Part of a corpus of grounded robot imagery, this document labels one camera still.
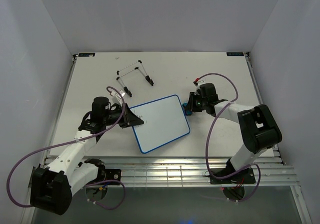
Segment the blue whiteboard eraser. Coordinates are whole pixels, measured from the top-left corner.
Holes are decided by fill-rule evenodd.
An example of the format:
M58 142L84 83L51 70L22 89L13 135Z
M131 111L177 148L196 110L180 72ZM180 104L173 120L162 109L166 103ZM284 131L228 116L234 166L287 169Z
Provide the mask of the blue whiteboard eraser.
M187 105L188 105L187 103L183 103L182 108L183 108L184 114L186 116L190 116L192 115L192 112L187 108Z

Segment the blue framed whiteboard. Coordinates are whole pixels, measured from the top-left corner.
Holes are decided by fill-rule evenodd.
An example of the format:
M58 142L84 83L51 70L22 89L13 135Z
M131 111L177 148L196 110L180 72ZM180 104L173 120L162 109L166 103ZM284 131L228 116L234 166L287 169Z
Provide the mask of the blue framed whiteboard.
M150 153L190 133L182 108L176 94L130 108L143 120L142 125L132 128L141 153Z

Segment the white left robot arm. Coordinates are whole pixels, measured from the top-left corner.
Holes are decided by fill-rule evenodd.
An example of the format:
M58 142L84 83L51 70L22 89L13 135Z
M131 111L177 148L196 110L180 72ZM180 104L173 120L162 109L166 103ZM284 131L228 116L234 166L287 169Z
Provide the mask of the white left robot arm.
M106 97L96 97L76 132L75 143L67 147L46 167L38 167L31 179L30 204L58 215L69 208L72 197L87 184L100 184L110 176L99 159L83 160L107 127L121 128L144 124L126 103L111 105Z

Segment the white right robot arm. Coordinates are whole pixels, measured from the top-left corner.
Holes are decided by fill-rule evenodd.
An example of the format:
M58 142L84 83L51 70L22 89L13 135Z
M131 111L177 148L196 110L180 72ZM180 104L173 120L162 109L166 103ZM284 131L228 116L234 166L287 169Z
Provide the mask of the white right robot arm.
M244 181L250 184L255 160L282 141L282 133L267 105L244 106L219 99L212 83L200 85L190 92L183 109L187 116L204 111L214 117L214 123L223 118L239 125L243 144L223 169L215 172L208 168L207 176L213 183Z

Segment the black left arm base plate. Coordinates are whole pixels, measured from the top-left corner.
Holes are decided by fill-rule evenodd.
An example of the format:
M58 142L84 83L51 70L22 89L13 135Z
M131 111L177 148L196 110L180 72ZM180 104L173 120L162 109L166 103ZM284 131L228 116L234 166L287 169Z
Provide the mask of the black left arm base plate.
M122 171L121 169L106 169L105 177L103 183L103 187L110 186L110 185L120 185L121 177L122 177Z

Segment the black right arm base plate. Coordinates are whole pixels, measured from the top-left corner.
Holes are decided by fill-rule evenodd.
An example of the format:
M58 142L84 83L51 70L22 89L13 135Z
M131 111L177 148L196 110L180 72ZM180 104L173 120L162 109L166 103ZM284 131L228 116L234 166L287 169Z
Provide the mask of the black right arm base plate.
M226 176L228 173L227 169L212 169L212 172L217 177ZM213 185L217 184L255 184L256 179L252 168L247 168L239 173L226 178L226 179L216 179L214 177L209 177L209 183Z

